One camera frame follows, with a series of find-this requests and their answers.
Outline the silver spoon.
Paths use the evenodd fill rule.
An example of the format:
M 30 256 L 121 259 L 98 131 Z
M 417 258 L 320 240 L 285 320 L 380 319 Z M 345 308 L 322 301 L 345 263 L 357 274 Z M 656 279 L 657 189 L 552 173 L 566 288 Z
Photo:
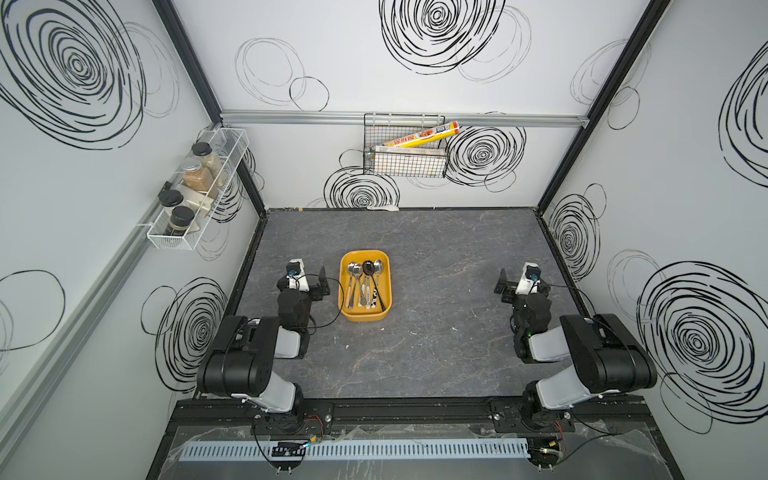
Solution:
M 360 277 L 362 276 L 362 267 L 357 262 L 351 262 L 348 265 L 348 273 L 350 274 L 349 289 L 347 292 L 346 306 L 349 310 L 352 310 L 355 305 L 355 291 L 359 284 Z
M 361 279 L 360 304 L 365 309 L 370 309 L 371 302 L 372 302 L 371 278 L 369 275 L 364 274 Z

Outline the yellow plastic storage box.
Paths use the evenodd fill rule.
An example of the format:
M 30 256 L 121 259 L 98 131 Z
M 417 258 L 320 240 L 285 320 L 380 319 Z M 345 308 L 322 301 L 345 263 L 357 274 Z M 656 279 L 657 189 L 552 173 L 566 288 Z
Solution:
M 342 290 L 338 294 L 341 314 L 353 323 L 377 322 L 386 318 L 394 300 L 390 259 L 381 250 L 356 250 L 340 261 Z

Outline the black handle spoon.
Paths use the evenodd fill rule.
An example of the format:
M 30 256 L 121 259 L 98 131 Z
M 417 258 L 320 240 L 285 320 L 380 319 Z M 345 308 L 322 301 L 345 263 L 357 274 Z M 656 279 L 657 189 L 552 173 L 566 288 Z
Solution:
M 373 308 L 375 305 L 378 305 L 377 304 L 377 300 L 376 300 L 376 293 L 375 293 L 375 290 L 374 290 L 374 284 L 373 284 L 373 280 L 372 280 L 372 274 L 374 272 L 374 265 L 373 265 L 374 261 L 375 260 L 366 260 L 362 264 L 363 275 L 367 274 L 371 278 L 371 291 L 372 291 L 371 308 Z

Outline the patterned handle spoon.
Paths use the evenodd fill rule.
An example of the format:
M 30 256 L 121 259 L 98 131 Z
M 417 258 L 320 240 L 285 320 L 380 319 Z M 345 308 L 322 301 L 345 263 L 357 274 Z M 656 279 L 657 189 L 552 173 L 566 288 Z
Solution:
M 384 302 L 384 300 L 382 298 L 382 294 L 380 293 L 380 290 L 379 290 L 379 287 L 378 287 L 379 277 L 383 273 L 383 262 L 382 262 L 381 259 L 377 259 L 377 260 L 374 261 L 373 265 L 374 265 L 374 272 L 372 274 L 372 280 L 373 280 L 373 284 L 374 284 L 374 290 L 375 290 L 375 293 L 376 293 L 377 304 L 381 307 L 382 311 L 385 311 L 386 310 L 386 304 L 385 304 L 385 302 Z

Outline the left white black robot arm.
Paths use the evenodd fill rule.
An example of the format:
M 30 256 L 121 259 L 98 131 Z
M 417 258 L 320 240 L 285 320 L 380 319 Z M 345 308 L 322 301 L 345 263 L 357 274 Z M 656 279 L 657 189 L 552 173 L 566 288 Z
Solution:
M 302 359 L 316 328 L 315 302 L 330 295 L 324 269 L 307 274 L 295 259 L 278 280 L 277 313 L 260 318 L 229 315 L 201 360 L 197 390 L 252 405 L 266 414 L 299 422 L 306 417 L 301 387 L 273 370 L 274 361 Z

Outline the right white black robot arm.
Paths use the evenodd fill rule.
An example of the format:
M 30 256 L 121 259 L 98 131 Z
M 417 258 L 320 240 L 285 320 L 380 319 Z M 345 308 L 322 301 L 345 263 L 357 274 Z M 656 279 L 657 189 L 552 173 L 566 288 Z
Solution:
M 502 270 L 494 286 L 501 301 L 512 306 L 509 324 L 522 362 L 571 362 L 526 386 L 521 419 L 536 430 L 558 421 L 577 404 L 649 389 L 658 379 L 650 355 L 614 314 L 563 315 L 558 326 L 550 327 L 551 287 L 539 265 L 531 262 L 524 264 L 516 281 Z

